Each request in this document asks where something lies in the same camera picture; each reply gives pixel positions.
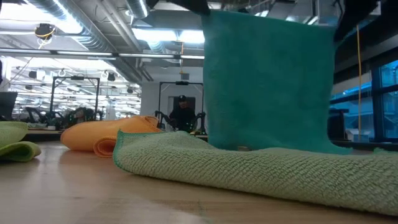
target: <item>towel fabric texture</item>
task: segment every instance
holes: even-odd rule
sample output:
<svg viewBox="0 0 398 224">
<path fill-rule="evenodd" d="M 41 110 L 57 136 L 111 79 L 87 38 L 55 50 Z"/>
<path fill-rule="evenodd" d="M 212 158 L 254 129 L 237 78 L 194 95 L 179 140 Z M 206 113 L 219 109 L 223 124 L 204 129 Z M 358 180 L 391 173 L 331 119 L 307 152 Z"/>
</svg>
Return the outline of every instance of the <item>towel fabric texture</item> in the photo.
<svg viewBox="0 0 398 224">
<path fill-rule="evenodd" d="M 40 155 L 38 145 L 19 142 L 27 134 L 27 123 L 0 122 L 0 160 L 27 162 Z"/>
<path fill-rule="evenodd" d="M 326 133 L 334 29 L 224 11 L 202 24 L 210 144 L 351 153 Z"/>
<path fill-rule="evenodd" d="M 115 164 L 133 174 L 398 215 L 398 154 L 216 149 L 185 132 L 120 132 Z"/>
<path fill-rule="evenodd" d="M 91 121 L 74 125 L 61 135 L 61 143 L 71 150 L 94 151 L 99 157 L 112 157 L 118 131 L 127 133 L 160 132 L 157 118 L 133 116 L 116 121 Z"/>
</svg>

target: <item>green towel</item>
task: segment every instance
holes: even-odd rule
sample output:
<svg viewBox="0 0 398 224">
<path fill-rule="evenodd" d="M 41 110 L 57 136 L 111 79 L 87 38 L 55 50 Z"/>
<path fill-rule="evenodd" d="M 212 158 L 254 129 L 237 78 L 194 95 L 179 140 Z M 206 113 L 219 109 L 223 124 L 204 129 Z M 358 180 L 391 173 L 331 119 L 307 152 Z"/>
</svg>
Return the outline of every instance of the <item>green towel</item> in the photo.
<svg viewBox="0 0 398 224">
<path fill-rule="evenodd" d="M 333 28 L 225 11 L 202 24 L 210 144 L 351 153 L 326 133 Z"/>
<path fill-rule="evenodd" d="M 398 155 L 216 149 L 184 132 L 119 132 L 115 164 L 133 174 L 398 215 Z"/>
<path fill-rule="evenodd" d="M 1 121 L 0 160 L 27 162 L 40 155 L 38 145 L 32 142 L 19 142 L 26 134 L 26 123 Z"/>
</svg>

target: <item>person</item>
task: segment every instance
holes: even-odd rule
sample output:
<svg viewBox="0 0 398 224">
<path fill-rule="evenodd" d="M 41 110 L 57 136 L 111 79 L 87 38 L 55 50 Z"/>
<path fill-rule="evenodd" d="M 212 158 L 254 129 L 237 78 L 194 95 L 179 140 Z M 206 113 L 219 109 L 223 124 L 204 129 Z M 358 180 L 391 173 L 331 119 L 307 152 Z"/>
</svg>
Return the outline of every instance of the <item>person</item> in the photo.
<svg viewBox="0 0 398 224">
<path fill-rule="evenodd" d="M 188 132 L 191 122 L 195 118 L 195 111 L 188 106 L 187 97 L 181 95 L 178 97 L 178 107 L 174 108 L 169 118 L 175 122 L 175 128 Z"/>
</svg>

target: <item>orange cord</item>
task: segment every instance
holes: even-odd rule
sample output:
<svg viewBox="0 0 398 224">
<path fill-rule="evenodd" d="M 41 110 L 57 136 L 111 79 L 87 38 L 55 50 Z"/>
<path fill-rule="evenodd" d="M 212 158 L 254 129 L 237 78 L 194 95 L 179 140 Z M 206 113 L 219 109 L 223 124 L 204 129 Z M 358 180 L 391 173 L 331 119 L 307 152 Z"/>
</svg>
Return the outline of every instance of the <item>orange cord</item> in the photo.
<svg viewBox="0 0 398 224">
<path fill-rule="evenodd" d="M 359 27 L 356 25 L 356 43 L 358 48 L 358 65 L 359 65 L 359 93 L 358 93 L 358 140 L 361 141 L 361 87 L 362 87 L 362 65 L 361 65 L 361 44 L 359 41 Z"/>
</svg>

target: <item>table surface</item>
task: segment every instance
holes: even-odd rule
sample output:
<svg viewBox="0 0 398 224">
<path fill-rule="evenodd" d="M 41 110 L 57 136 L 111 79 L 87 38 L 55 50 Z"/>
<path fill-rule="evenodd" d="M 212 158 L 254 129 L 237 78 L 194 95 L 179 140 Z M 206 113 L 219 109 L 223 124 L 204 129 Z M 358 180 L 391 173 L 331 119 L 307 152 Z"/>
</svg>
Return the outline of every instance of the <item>table surface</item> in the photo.
<svg viewBox="0 0 398 224">
<path fill-rule="evenodd" d="M 398 223 L 383 215 L 132 175 L 112 159 L 40 145 L 0 163 L 0 223 Z"/>
</svg>

